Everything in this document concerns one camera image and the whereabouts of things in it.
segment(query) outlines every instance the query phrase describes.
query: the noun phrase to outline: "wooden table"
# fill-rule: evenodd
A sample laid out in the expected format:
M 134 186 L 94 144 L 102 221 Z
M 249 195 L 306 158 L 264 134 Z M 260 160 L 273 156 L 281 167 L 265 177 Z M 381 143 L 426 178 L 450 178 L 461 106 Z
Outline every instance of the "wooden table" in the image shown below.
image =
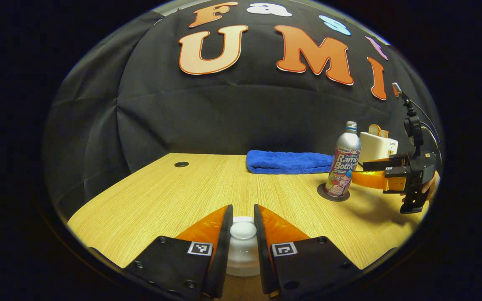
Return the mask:
M 170 153 L 90 200 L 68 221 L 86 246 L 126 267 L 157 236 L 175 237 L 228 204 L 233 215 L 252 217 L 260 204 L 310 237 L 327 236 L 358 267 L 400 246 L 422 213 L 399 213 L 402 196 L 351 184 L 351 196 L 332 202 L 317 193 L 327 173 L 255 175 L 246 156 Z M 189 162 L 175 167 L 176 162 Z M 228 276 L 223 299 L 268 299 L 259 276 Z

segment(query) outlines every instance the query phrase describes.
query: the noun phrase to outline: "bottle cap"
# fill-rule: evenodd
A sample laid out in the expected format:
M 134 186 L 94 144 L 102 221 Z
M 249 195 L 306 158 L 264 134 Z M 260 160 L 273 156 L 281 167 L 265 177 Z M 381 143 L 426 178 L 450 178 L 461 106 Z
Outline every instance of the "bottle cap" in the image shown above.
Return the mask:
M 248 240 L 256 236 L 256 226 L 250 222 L 235 223 L 230 227 L 230 234 L 238 240 Z
M 348 121 L 345 126 L 347 129 L 356 130 L 356 122 L 354 121 Z

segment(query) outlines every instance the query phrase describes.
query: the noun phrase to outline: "orange letter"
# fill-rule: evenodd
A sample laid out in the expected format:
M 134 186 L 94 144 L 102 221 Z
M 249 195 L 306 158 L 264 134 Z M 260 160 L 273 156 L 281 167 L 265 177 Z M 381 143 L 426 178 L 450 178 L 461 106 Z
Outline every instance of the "orange letter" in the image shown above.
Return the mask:
M 349 86 L 354 83 L 347 62 L 347 45 L 333 38 L 325 38 L 321 46 L 317 46 L 306 32 L 297 27 L 278 25 L 275 29 L 284 36 L 284 59 L 276 63 L 280 70 L 298 73 L 306 71 L 306 66 L 300 61 L 302 53 L 315 74 L 321 74 L 330 59 L 327 77 Z
M 212 22 L 222 18 L 221 15 L 215 15 L 216 12 L 218 13 L 227 13 L 230 8 L 228 6 L 235 6 L 237 2 L 225 2 L 217 5 L 208 6 L 206 8 L 201 8 L 193 13 L 197 14 L 197 19 L 195 22 L 189 25 L 189 28 L 197 27 L 198 25 L 202 25 L 204 23 Z
M 367 60 L 371 63 L 373 69 L 373 87 L 371 87 L 371 93 L 378 99 L 386 100 L 386 92 L 384 92 L 384 76 L 382 71 L 384 67 L 375 59 L 367 57 Z
M 179 52 L 179 67 L 183 72 L 193 75 L 213 74 L 234 65 L 241 54 L 241 33 L 248 26 L 235 25 L 218 30 L 224 34 L 222 54 L 215 59 L 202 59 L 202 43 L 209 32 L 197 32 L 180 38 L 182 49 Z

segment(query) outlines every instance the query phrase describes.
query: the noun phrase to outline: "folded towel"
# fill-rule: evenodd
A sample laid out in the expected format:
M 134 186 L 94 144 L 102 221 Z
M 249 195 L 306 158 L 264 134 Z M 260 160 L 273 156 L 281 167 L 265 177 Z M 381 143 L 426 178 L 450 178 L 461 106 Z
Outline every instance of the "folded towel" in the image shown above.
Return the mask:
M 246 166 L 252 173 L 301 174 L 329 173 L 334 156 L 319 153 L 286 153 L 251 150 Z

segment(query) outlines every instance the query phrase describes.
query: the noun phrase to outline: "toaster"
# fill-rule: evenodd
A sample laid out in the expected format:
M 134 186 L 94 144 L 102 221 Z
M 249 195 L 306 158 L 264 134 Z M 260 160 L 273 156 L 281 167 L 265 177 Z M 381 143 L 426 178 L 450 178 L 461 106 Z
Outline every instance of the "toaster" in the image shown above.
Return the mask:
M 394 139 L 360 132 L 361 151 L 358 163 L 388 158 L 397 153 L 398 142 Z

